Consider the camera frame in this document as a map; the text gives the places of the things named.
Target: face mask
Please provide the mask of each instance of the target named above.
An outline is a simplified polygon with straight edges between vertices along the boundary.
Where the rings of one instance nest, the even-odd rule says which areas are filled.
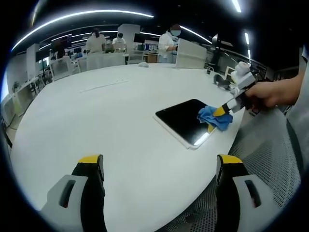
[[[170,32],[173,36],[179,36],[181,33],[181,30],[171,30]]]

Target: tablet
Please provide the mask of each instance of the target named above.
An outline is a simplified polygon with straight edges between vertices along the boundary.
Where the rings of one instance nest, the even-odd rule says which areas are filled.
[[[156,112],[155,119],[186,148],[196,149],[211,133],[209,125],[200,123],[197,118],[198,112],[205,106],[205,103],[191,99]]]

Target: tablet screen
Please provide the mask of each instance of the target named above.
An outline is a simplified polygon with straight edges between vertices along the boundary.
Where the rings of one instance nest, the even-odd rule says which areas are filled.
[[[200,145],[209,136],[208,124],[200,123],[197,115],[205,103],[191,99],[156,112],[156,116],[191,145]]]

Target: white round table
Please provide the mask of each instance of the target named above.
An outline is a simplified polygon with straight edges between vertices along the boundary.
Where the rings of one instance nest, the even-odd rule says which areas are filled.
[[[216,173],[216,156],[229,152],[243,112],[187,150],[153,118],[190,99],[219,107],[232,95],[205,70],[125,65],[69,76],[47,85],[26,111],[11,160],[36,209],[77,161],[103,154],[104,217],[109,232],[155,231],[178,216]]]

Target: cleaning cloth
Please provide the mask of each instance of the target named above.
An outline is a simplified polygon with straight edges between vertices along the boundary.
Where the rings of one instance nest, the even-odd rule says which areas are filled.
[[[201,109],[198,112],[197,118],[200,123],[208,123],[211,124],[213,127],[219,128],[221,131],[225,131],[228,125],[233,121],[233,116],[230,114],[224,114],[219,117],[214,117],[213,113],[216,111],[217,108],[212,106],[205,106],[205,108]]]

